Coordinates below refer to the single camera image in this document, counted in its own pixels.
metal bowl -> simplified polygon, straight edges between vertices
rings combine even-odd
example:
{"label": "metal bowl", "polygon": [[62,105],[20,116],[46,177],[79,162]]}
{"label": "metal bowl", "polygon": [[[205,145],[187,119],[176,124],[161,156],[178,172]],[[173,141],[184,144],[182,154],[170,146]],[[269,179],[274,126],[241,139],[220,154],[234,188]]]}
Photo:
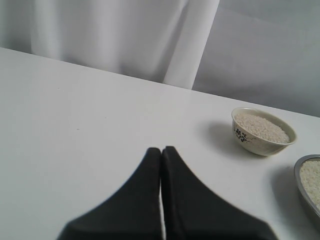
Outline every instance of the metal bowl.
{"label": "metal bowl", "polygon": [[300,158],[294,165],[294,177],[298,187],[299,199],[307,216],[311,219],[315,227],[320,231],[320,210],[309,198],[300,178],[300,168],[307,161],[320,161],[320,155],[308,155]]}

rice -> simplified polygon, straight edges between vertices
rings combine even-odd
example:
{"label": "rice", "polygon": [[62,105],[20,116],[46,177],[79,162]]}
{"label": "rice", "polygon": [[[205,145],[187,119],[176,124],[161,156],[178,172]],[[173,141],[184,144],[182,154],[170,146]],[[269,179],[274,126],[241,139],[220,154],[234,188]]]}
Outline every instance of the rice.
{"label": "rice", "polygon": [[239,113],[234,116],[235,121],[249,133],[278,144],[290,142],[289,136],[277,125],[260,116]]}
{"label": "rice", "polygon": [[320,161],[306,161],[302,164],[300,179],[309,198],[320,210]]}

black rubber pad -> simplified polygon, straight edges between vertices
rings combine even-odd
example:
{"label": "black rubber pad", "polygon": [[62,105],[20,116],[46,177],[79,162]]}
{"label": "black rubber pad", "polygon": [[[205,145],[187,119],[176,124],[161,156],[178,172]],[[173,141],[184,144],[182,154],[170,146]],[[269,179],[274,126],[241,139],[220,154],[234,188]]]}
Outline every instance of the black rubber pad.
{"label": "black rubber pad", "polygon": [[161,194],[167,240],[277,240],[265,222],[207,188],[172,146],[162,152]]}
{"label": "black rubber pad", "polygon": [[149,148],[133,175],[108,200],[69,222],[59,240],[161,240],[161,152]]}

white table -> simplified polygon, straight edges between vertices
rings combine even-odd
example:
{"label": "white table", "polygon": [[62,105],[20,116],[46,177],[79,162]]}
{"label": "white table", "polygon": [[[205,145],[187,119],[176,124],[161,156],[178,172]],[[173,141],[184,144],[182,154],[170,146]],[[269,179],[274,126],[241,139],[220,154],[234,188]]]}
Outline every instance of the white table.
{"label": "white table", "polygon": [[[293,146],[259,157],[232,137],[231,111],[288,122]],[[53,240],[114,193],[146,149],[175,146],[215,193],[280,240],[320,239],[293,166],[319,154],[320,118],[0,48],[0,239]]]}

